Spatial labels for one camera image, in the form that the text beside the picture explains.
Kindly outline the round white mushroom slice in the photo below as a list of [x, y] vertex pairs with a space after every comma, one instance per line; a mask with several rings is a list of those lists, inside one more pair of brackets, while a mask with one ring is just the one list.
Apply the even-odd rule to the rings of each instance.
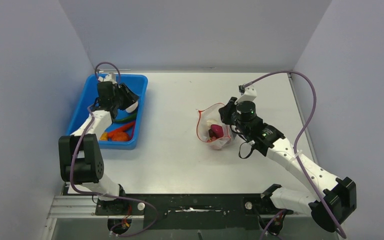
[[136, 101], [136, 102], [134, 102], [132, 105], [130, 105], [129, 107], [127, 107], [127, 108], [125, 109], [125, 111], [126, 111], [127, 113], [131, 114], [131, 113], [133, 113], [134, 111], [137, 110], [138, 106], [139, 106], [139, 102]]

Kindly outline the clear zip top bag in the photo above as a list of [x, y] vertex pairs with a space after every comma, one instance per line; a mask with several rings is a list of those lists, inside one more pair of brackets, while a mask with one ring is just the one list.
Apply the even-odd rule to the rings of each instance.
[[197, 111], [196, 136], [213, 150], [221, 150], [235, 140], [235, 135], [230, 127], [221, 121], [219, 110], [224, 106], [223, 103], [215, 103], [206, 109]]

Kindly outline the purple grape bunch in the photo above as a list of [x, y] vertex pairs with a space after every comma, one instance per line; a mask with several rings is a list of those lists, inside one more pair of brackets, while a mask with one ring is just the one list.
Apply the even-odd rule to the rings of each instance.
[[210, 137], [206, 142], [207, 143], [211, 143], [211, 142], [214, 142], [214, 141], [216, 141], [216, 140], [218, 140], [219, 138], [218, 137], [216, 137], [216, 136], [212, 136], [212, 137]]

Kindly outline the purple sweet potato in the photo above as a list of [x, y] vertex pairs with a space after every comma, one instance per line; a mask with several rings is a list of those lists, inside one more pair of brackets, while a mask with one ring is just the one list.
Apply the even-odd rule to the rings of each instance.
[[222, 138], [224, 136], [223, 127], [220, 125], [212, 125], [209, 129], [210, 137], [216, 136], [217, 138]]

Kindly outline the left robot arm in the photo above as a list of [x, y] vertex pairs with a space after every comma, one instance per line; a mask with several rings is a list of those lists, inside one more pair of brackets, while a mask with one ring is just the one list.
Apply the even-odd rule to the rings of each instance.
[[93, 104], [87, 107], [85, 122], [58, 140], [60, 175], [75, 192], [97, 196], [104, 208], [125, 210], [129, 200], [123, 187], [105, 174], [99, 138], [119, 111], [137, 108], [139, 97], [125, 83], [114, 81], [99, 82], [97, 93]]

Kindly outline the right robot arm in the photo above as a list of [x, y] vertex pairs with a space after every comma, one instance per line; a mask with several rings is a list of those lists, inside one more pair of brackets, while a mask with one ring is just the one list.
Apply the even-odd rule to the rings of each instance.
[[327, 232], [339, 231], [357, 208], [356, 183], [349, 177], [339, 178], [298, 151], [280, 130], [257, 116], [253, 101], [236, 101], [232, 97], [219, 109], [221, 122], [235, 127], [252, 151], [279, 164], [308, 190], [273, 184], [262, 193], [262, 209], [269, 214], [291, 210], [312, 217]]

